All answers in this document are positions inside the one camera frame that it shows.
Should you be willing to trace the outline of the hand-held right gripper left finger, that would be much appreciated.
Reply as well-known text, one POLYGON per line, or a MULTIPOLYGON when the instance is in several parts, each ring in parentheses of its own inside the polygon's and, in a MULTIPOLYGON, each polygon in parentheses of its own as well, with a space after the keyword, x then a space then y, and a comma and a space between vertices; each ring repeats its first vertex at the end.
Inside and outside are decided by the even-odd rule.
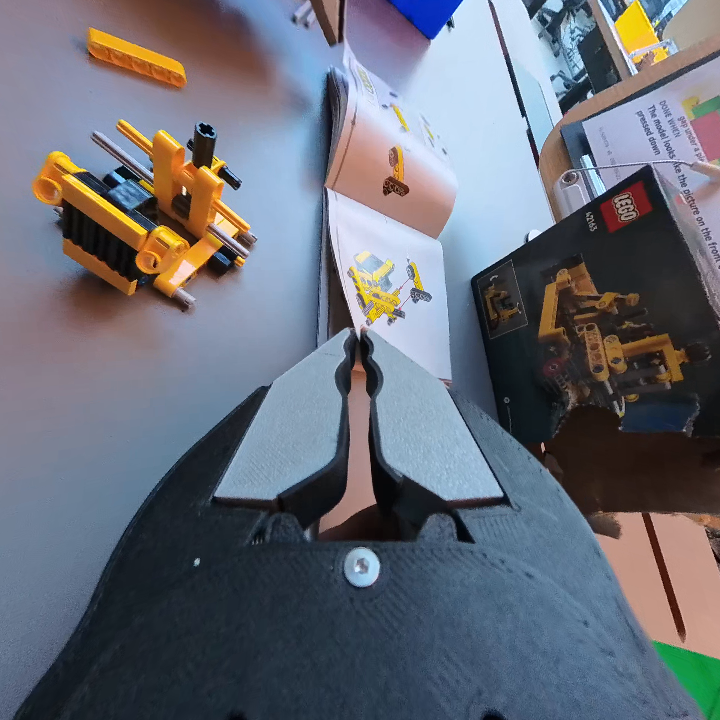
POLYGON ((272 383, 214 491, 246 509, 319 522, 347 489, 348 395, 356 332, 346 328, 272 383))

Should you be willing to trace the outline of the wooden document stand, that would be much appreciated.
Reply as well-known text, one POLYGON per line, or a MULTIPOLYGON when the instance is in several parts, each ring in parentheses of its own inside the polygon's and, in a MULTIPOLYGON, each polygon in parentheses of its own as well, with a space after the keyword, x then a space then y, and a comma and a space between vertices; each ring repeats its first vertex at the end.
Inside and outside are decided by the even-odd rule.
MULTIPOLYGON (((582 183, 588 179, 588 175, 582 173, 585 167, 581 163, 581 157, 589 155, 593 159, 583 122, 627 101, 638 99, 688 70, 718 57, 719 37, 715 37, 672 55, 649 70, 602 91, 590 100, 582 102, 564 117, 545 141, 539 162, 541 177, 546 189, 550 191, 550 196, 553 197, 551 204, 557 221, 582 207, 582 203, 575 199, 578 190, 582 188, 582 183)), ((592 165, 599 172, 594 159, 592 165)), ((671 189, 679 195, 681 213, 688 215, 690 225, 696 227, 690 219, 689 209, 683 197, 673 185, 671 189)))

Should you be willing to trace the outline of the black lego set box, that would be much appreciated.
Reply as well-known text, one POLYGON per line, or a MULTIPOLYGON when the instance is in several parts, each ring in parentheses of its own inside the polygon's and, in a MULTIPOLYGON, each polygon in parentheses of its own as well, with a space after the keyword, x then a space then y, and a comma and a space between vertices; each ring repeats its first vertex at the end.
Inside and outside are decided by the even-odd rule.
POLYGON ((719 273, 645 166, 471 281, 500 425, 585 515, 719 517, 719 273))

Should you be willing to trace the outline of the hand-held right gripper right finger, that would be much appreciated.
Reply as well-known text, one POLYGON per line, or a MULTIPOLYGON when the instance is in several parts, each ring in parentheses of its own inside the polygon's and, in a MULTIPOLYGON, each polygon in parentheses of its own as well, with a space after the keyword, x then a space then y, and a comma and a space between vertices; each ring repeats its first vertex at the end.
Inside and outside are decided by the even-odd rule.
POLYGON ((378 333, 361 335, 368 445, 377 508, 401 537, 430 517, 472 534, 461 510, 502 505, 505 493, 445 384, 378 333))

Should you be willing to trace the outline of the printed instruction sheet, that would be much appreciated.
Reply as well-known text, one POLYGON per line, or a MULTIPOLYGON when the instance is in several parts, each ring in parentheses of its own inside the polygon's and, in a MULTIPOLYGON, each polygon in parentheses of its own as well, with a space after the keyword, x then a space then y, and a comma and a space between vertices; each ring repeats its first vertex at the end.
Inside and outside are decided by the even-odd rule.
POLYGON ((652 164, 683 197, 719 270, 719 58, 583 122, 606 189, 652 164))

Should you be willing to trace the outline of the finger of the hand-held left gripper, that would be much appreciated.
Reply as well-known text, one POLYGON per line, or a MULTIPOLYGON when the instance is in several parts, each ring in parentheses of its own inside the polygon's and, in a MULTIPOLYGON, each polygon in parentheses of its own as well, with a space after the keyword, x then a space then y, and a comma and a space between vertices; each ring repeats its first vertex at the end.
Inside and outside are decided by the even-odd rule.
POLYGON ((341 44, 345 35, 345 1, 310 1, 322 33, 330 47, 341 44))

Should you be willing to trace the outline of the yellow lego bulldozer model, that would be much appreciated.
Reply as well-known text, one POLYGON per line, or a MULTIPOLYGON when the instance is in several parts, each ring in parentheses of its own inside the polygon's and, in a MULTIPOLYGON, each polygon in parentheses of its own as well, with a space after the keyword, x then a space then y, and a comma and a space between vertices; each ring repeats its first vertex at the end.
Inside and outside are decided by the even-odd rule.
POLYGON ((103 133, 93 142, 119 163, 103 178, 65 153, 50 153, 31 188, 59 217, 63 253, 84 270, 132 296, 151 285, 182 310, 196 300, 187 284, 202 269, 224 275, 241 267, 257 241, 222 201, 240 179, 215 155, 218 134, 196 123, 182 145, 164 130, 149 139, 124 120, 117 130, 147 155, 144 166, 103 133))

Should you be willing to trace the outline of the blue plastic bin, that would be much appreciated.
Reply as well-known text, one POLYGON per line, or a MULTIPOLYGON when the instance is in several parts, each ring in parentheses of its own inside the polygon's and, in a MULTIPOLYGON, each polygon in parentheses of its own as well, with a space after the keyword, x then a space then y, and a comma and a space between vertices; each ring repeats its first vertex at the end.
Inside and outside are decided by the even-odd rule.
POLYGON ((424 38, 433 41, 447 27, 462 1, 388 1, 424 38))

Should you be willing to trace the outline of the lego instruction booklet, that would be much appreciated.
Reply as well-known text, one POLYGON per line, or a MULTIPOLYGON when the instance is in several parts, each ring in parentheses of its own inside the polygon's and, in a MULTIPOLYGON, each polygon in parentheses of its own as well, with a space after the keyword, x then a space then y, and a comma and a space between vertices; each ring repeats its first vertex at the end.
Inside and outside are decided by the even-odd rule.
POLYGON ((346 45, 328 73, 324 233, 349 319, 452 382, 444 251, 458 184, 426 116, 346 45))

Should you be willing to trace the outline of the yellow lego beam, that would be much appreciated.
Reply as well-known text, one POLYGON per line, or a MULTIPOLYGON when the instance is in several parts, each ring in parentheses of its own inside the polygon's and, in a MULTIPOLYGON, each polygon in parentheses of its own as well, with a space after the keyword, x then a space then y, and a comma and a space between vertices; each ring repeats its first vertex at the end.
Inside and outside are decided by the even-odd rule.
POLYGON ((91 57, 109 65, 178 89, 187 83, 185 68, 179 61, 112 34, 91 27, 86 44, 91 57))

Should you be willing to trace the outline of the green plastic bin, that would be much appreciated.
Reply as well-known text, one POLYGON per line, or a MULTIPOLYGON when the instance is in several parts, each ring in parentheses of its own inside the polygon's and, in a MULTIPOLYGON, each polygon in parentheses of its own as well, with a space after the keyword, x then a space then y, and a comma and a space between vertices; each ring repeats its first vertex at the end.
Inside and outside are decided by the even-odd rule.
POLYGON ((719 719, 719 659, 657 641, 653 645, 704 717, 719 719))

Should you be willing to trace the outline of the yellow plastic bin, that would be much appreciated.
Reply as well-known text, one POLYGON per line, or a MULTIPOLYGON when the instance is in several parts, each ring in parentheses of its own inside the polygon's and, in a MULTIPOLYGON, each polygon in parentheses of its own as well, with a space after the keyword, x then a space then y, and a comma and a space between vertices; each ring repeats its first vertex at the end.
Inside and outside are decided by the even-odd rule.
POLYGON ((671 51, 657 36, 642 2, 627 1, 625 4, 625 10, 613 26, 632 64, 639 67, 645 58, 650 58, 651 64, 667 59, 671 51))

